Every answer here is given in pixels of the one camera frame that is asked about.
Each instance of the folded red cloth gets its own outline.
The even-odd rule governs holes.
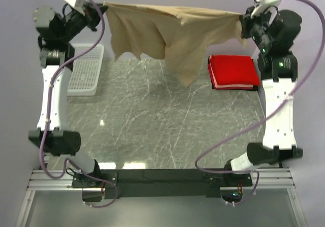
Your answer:
[[[249,56],[212,55],[208,69],[215,89],[254,89],[259,78]]]

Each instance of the metal frame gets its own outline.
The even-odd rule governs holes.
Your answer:
[[[257,169],[260,173],[260,179],[257,189],[287,189],[292,209],[294,211],[298,227],[306,227],[306,220],[297,198],[295,184],[289,168],[266,168]],[[61,170],[50,171],[53,175],[59,175]],[[257,173],[251,173],[253,184],[256,182]],[[100,191],[100,188],[71,188],[73,177],[65,174],[61,179],[51,179],[42,170],[33,170],[25,199],[23,201],[20,213],[15,227],[24,227],[31,205],[33,203],[36,191]],[[221,187],[220,190],[235,190],[236,187]]]

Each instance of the gray floor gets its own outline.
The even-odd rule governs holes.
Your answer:
[[[153,59],[104,62],[96,95],[68,101],[82,147],[118,169],[194,168],[200,153],[261,117],[257,92],[213,90],[206,64],[185,88]],[[201,166],[223,167],[263,133],[261,126],[222,145]],[[52,159],[49,168],[60,165]]]

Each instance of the red cloth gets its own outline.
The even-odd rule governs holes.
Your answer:
[[[212,55],[209,73],[216,89],[253,89],[259,86],[254,62],[249,56]]]

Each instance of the white plastic laundry basket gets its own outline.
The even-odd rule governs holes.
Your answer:
[[[92,44],[73,44],[75,55],[86,51]],[[96,94],[98,78],[103,62],[104,47],[98,44],[86,55],[74,61],[68,96],[92,96]]]

